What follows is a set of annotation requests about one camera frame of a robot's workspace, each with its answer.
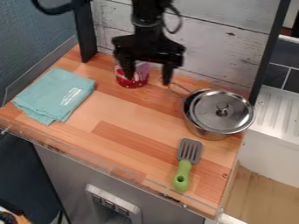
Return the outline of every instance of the folded towel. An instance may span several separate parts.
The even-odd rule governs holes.
[[[29,117],[50,125],[64,122],[94,91],[94,81],[53,68],[23,92],[13,103]]]

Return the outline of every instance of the slotted spatula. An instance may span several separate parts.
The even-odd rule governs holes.
[[[201,142],[188,138],[182,139],[177,151],[177,159],[179,160],[177,174],[172,180],[172,184],[177,190],[187,190],[191,166],[199,162],[202,148]]]

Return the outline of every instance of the wooden countertop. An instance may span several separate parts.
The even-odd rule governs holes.
[[[78,46],[54,67],[95,80],[96,90],[65,123],[55,122],[49,127],[32,120],[10,102],[0,108],[2,127],[10,125],[10,131],[33,142],[97,165],[110,175],[167,193],[209,217],[216,215],[241,135],[222,141],[194,136],[184,125],[182,99],[161,85],[156,71],[151,73],[149,85],[126,89],[115,82],[111,56],[98,53],[83,64]],[[182,75],[176,75],[174,81],[190,90],[218,88]],[[177,146],[185,137],[201,141],[204,151],[199,164],[192,167],[189,190],[180,193],[172,190],[171,179],[177,169]]]

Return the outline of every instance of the dark blue tile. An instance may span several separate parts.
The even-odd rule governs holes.
[[[299,68],[299,44],[278,39],[271,62]]]
[[[284,89],[299,94],[299,70],[292,69]]]
[[[284,66],[276,66],[269,64],[268,70],[266,72],[266,78],[264,80],[264,85],[273,88],[282,88],[282,84],[286,79],[288,68]]]

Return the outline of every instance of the lid knob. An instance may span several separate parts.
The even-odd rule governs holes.
[[[216,115],[217,116],[227,116],[227,110],[229,105],[226,102],[220,102],[217,106]]]

